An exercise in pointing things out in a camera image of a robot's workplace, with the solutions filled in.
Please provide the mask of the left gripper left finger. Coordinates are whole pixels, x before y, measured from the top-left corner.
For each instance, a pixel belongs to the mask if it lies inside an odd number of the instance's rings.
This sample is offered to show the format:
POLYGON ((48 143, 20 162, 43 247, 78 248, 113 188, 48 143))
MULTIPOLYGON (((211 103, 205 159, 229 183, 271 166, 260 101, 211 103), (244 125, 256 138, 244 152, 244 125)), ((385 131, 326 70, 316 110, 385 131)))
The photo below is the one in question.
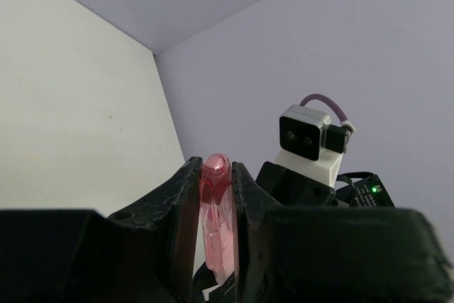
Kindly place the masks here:
POLYGON ((2 302, 189 302, 202 160, 103 217, 93 210, 1 212, 2 302))

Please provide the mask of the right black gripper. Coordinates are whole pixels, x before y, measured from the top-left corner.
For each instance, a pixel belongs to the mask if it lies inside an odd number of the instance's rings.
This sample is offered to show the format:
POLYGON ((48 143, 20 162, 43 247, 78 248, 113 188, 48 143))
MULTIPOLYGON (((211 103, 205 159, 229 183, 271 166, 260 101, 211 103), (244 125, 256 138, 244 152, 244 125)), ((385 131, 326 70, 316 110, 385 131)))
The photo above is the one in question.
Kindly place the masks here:
POLYGON ((285 167, 265 162, 255 181, 285 206, 330 206, 334 188, 285 167))

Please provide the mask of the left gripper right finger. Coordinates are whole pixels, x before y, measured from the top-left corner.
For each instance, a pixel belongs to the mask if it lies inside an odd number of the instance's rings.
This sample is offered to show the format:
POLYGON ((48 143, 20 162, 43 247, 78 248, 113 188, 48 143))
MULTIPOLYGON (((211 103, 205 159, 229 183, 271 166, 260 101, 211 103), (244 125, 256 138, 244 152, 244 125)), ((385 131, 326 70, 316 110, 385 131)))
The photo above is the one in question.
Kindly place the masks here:
POLYGON ((238 302, 448 302, 453 267, 412 209, 284 206, 232 165, 238 302))

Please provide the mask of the pink utility knife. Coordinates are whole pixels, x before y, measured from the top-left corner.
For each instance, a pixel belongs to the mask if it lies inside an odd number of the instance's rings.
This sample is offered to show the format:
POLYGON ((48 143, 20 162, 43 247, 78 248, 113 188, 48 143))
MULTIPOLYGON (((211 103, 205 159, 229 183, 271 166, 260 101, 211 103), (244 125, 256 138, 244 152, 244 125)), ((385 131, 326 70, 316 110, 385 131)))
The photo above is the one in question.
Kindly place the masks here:
POLYGON ((232 167, 224 154, 210 155, 199 178, 199 216, 207 268, 218 285, 234 272, 232 167))

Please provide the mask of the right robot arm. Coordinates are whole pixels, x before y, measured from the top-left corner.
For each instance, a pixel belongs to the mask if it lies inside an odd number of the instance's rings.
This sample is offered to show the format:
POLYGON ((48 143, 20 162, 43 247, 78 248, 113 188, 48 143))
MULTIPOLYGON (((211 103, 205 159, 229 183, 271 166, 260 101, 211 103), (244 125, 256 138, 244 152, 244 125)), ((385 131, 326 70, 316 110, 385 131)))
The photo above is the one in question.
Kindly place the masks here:
POLYGON ((378 175, 371 172, 349 172, 338 175, 339 189, 322 184, 297 172, 265 162, 256 183, 286 206, 393 207, 394 202, 378 175))

